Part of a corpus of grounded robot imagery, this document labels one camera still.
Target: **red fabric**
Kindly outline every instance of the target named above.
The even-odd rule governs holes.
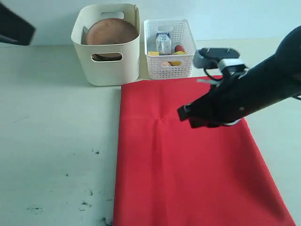
[[[247,123],[191,129],[196,78],[122,86],[114,226],[294,226]]]

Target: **black object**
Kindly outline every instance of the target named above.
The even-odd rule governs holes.
[[[27,46],[35,28],[0,3],[0,42]]]
[[[301,26],[290,32],[276,53],[248,70],[232,49],[197,50],[198,68],[219,68],[221,80],[207,94],[178,109],[193,128],[229,126],[240,118],[301,93]]]

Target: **white wall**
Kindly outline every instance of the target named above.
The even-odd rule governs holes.
[[[300,0],[2,0],[36,28],[33,45],[71,44],[81,8],[95,3],[128,2],[140,8],[141,22],[186,18],[195,40],[265,38],[301,25]]]

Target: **white table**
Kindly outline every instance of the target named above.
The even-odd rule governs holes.
[[[272,54],[279,41],[201,41],[198,46],[234,47],[252,66]],[[141,52],[140,79],[147,79]],[[193,70],[193,76],[202,74]],[[112,221],[119,104],[120,87],[93,87],[85,80],[73,46],[0,48],[0,225]],[[247,117],[298,225],[300,104],[286,100]]]

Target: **white plastic bin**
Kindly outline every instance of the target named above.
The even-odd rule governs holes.
[[[172,48],[182,45],[186,55],[149,56],[156,51],[156,34],[169,32]],[[155,19],[144,22],[145,54],[151,79],[187,78],[191,76],[192,59],[197,49],[186,19]],[[163,62],[180,61],[180,66],[162,66]]]
[[[137,31],[138,37],[128,43],[114,45],[85,45],[84,27],[89,29],[101,19],[107,18],[112,12],[122,12],[124,20],[132,23]],[[75,46],[77,55],[85,73],[86,79],[96,86],[121,85],[135,81],[139,76],[139,40],[140,40],[140,18],[139,10],[132,4],[96,4],[83,8],[75,22],[71,39]],[[93,54],[120,53],[122,59],[119,61],[92,60]]]

